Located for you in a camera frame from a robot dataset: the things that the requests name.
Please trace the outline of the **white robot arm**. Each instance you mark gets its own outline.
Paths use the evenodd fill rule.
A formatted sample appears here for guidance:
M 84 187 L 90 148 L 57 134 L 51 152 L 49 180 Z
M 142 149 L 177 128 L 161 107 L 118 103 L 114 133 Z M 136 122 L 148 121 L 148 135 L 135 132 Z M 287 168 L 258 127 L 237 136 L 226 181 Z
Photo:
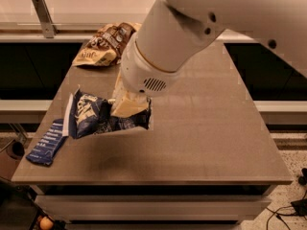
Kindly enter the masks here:
M 122 54 L 110 114 L 147 109 L 225 30 L 246 33 L 307 77 L 307 0 L 155 0 Z

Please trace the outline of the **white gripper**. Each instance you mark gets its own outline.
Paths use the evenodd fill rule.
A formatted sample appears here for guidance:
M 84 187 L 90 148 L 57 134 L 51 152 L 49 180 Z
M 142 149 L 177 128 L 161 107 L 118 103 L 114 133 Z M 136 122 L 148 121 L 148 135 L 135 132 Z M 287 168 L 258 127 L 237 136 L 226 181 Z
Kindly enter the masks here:
M 110 114 L 115 117 L 130 117 L 146 110 L 149 106 L 147 96 L 164 95 L 179 76 L 179 72 L 163 72 L 151 66 L 141 56 L 134 40 L 122 54 L 120 72 L 112 93 L 114 103 Z M 124 91 L 124 86 L 133 93 Z

